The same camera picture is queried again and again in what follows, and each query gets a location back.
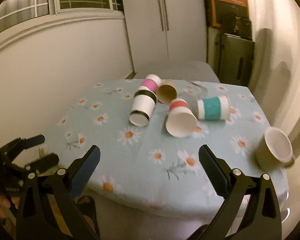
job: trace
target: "black sandal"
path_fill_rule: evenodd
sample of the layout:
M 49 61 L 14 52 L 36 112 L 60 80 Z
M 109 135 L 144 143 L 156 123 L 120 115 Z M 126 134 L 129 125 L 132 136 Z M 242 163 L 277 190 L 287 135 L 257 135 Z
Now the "black sandal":
M 77 207 L 83 216 L 87 216 L 91 219 L 94 225 L 94 231 L 100 237 L 100 231 L 97 222 L 96 205 L 94 203 L 94 199 L 91 196 L 83 196 L 78 199 Z

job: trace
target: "floral tablecloth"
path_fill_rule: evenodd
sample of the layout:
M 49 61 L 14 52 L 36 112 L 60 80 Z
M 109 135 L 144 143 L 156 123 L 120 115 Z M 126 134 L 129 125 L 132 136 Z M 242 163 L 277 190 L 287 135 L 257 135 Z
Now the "floral tablecloth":
M 248 88 L 209 82 L 176 81 L 179 95 L 208 97 L 226 94 L 231 117 L 226 121 L 199 121 L 189 138 L 174 138 L 165 129 L 168 106 L 158 103 L 149 126 L 129 122 L 133 95 L 142 80 L 95 84 L 69 106 L 60 121 L 47 131 L 40 153 L 55 152 L 67 168 L 95 144 L 101 160 L 87 186 L 119 203 L 163 216 L 200 217 L 210 222 L 223 198 L 216 195 L 198 161 L 207 144 L 231 168 L 259 177 L 253 149 L 269 123 Z M 288 191 L 284 169 L 270 173 L 280 206 Z M 242 210 L 248 197 L 242 202 Z

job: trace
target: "cardboard box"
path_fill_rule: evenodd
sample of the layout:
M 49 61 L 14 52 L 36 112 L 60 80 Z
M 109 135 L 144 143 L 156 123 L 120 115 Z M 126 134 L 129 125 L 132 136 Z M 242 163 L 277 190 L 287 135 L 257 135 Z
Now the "cardboard box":
M 249 17 L 247 0 L 206 0 L 208 25 L 220 28 L 224 15 L 235 13 L 237 17 Z

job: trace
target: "metal screw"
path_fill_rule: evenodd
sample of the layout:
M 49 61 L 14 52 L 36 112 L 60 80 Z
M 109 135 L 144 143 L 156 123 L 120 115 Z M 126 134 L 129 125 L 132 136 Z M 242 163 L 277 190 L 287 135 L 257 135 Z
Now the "metal screw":
M 58 175 L 64 175 L 66 173 L 65 169 L 60 169 L 57 171 Z
M 237 176 L 241 175 L 241 171 L 239 169 L 234 169 L 232 172 L 234 175 L 237 175 Z
M 35 174 L 33 172 L 28 175 L 29 179 L 33 179 L 34 177 L 35 177 Z
M 263 174 L 263 178 L 264 178 L 265 180 L 269 180 L 269 179 L 270 179 L 270 176 L 269 176 L 268 174 Z

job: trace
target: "blue gripper pad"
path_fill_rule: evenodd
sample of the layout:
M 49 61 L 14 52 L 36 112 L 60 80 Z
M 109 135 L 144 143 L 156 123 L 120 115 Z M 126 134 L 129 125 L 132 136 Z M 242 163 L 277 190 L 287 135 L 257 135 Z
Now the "blue gripper pad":
M 199 149 L 199 162 L 217 195 L 226 199 L 231 183 L 231 168 L 223 159 L 215 157 L 207 145 L 202 145 Z
M 71 199 L 81 195 L 92 173 L 99 164 L 100 157 L 101 152 L 99 147 L 93 145 L 82 158 L 74 160 L 69 166 L 69 196 Z

